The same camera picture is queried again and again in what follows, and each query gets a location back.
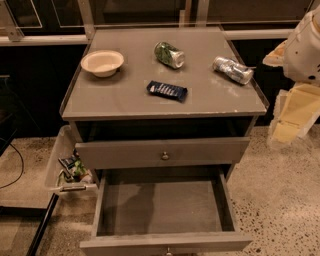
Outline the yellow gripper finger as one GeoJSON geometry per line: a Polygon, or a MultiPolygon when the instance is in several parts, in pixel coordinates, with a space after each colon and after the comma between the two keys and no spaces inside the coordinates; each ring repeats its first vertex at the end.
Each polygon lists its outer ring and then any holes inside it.
{"type": "Polygon", "coordinates": [[[320,116],[320,86],[295,83],[276,97],[269,126],[271,147],[285,147],[304,138],[320,116]]]}
{"type": "Polygon", "coordinates": [[[264,57],[262,63],[271,67],[282,67],[284,62],[285,46],[286,41],[283,41],[264,57]]]}

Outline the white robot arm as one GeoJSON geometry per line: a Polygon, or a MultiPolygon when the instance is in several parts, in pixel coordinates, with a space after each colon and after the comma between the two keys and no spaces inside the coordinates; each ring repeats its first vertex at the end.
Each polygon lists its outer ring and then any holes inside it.
{"type": "Polygon", "coordinates": [[[263,64],[282,67],[295,82],[275,117],[271,138],[290,143],[303,137],[320,112],[320,6],[308,12],[289,37],[263,59],[263,64]]]}

